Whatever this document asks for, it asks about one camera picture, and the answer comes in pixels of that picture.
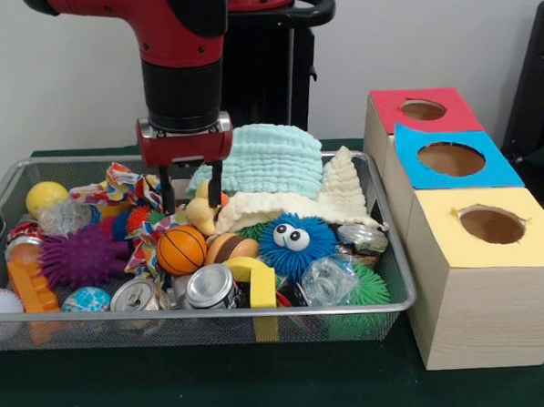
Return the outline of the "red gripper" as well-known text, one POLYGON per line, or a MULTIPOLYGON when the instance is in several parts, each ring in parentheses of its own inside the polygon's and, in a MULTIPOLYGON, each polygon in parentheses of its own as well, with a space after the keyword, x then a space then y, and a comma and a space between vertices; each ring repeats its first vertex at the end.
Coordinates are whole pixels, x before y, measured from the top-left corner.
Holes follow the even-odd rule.
POLYGON ((173 133, 153 127, 146 118, 137 122, 139 152, 147 167, 159 168, 162 207, 166 216, 174 214, 175 191, 169 179, 168 166, 175 162, 204 161, 212 174, 208 183, 208 203, 212 209, 221 203, 222 160, 230 154, 232 123, 227 113, 220 113, 211 127, 196 132, 173 133))

